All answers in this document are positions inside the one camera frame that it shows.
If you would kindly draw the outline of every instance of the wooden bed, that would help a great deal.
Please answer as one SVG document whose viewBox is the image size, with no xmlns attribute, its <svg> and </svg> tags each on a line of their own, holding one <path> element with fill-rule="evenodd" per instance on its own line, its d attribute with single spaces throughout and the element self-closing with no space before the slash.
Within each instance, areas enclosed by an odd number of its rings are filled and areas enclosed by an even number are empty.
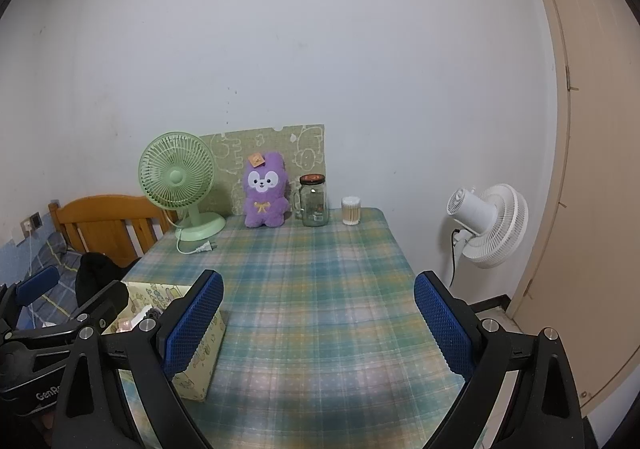
<svg viewBox="0 0 640 449">
<path fill-rule="evenodd" d="M 49 211 L 53 224 L 65 236 L 67 245 L 78 252 L 106 254 L 121 267 L 126 267 L 138 257 L 126 220 L 133 225 L 140 248 L 145 253 L 158 241 L 151 220 L 159 221 L 163 233 L 171 227 L 164 211 L 143 196 L 88 196 L 64 207 L 51 203 Z M 177 220 L 175 212 L 167 213 L 171 221 Z"/>
</svg>

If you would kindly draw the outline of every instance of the green fan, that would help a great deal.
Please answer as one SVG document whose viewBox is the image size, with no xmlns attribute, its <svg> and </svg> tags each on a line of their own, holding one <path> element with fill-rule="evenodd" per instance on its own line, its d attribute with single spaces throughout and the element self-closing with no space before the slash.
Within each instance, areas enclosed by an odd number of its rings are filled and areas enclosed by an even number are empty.
<svg viewBox="0 0 640 449">
<path fill-rule="evenodd" d="M 140 187 L 155 205 L 188 215 L 177 225 L 176 236 L 198 241 L 219 233 L 225 219 L 217 213 L 200 213 L 198 203 L 213 185 L 215 163 L 202 139 L 171 132 L 149 144 L 138 167 Z"/>
</svg>

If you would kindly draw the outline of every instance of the metal screw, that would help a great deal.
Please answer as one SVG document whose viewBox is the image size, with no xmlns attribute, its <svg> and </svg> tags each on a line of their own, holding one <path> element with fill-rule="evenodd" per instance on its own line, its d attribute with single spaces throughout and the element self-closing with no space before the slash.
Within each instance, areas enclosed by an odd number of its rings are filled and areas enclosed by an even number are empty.
<svg viewBox="0 0 640 449">
<path fill-rule="evenodd" d="M 154 321 L 153 319 L 143 319 L 142 321 L 140 321 L 140 324 L 138 326 L 143 332 L 148 332 L 149 330 L 153 330 L 156 327 L 156 321 Z"/>
<path fill-rule="evenodd" d="M 89 337 L 91 337 L 94 334 L 94 329 L 91 328 L 90 326 L 85 326 L 84 328 L 82 328 L 82 330 L 80 331 L 80 338 L 81 339 L 88 339 Z"/>
<path fill-rule="evenodd" d="M 556 332 L 553 328 L 545 328 L 545 337 L 550 341 L 555 341 L 558 339 L 558 332 Z"/>
<path fill-rule="evenodd" d="M 500 324 L 495 319 L 485 319 L 482 321 L 482 328 L 488 332 L 496 332 L 500 329 Z"/>
</svg>

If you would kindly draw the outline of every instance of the black power cord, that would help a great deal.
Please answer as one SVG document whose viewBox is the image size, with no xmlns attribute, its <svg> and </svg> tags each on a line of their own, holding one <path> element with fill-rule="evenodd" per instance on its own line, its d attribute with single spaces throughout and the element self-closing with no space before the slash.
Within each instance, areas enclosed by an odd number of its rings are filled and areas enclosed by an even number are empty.
<svg viewBox="0 0 640 449">
<path fill-rule="evenodd" d="M 453 285 L 453 278 L 455 278 L 456 276 L 456 255 L 453 250 L 453 236 L 455 236 L 459 232 L 460 229 L 453 229 L 453 231 L 451 232 L 451 263 L 453 265 L 453 275 L 451 276 L 451 285 L 449 285 L 449 288 Z"/>
</svg>

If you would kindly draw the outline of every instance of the yellow bow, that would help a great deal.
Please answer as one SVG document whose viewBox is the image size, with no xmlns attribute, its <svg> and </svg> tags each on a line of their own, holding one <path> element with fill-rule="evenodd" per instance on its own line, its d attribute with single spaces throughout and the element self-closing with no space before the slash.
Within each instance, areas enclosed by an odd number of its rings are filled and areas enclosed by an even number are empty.
<svg viewBox="0 0 640 449">
<path fill-rule="evenodd" d="M 254 202 L 254 207 L 258 209 L 258 213 L 266 213 L 267 209 L 271 207 L 271 202 L 265 202 L 262 204 L 258 204 L 257 202 Z"/>
</svg>

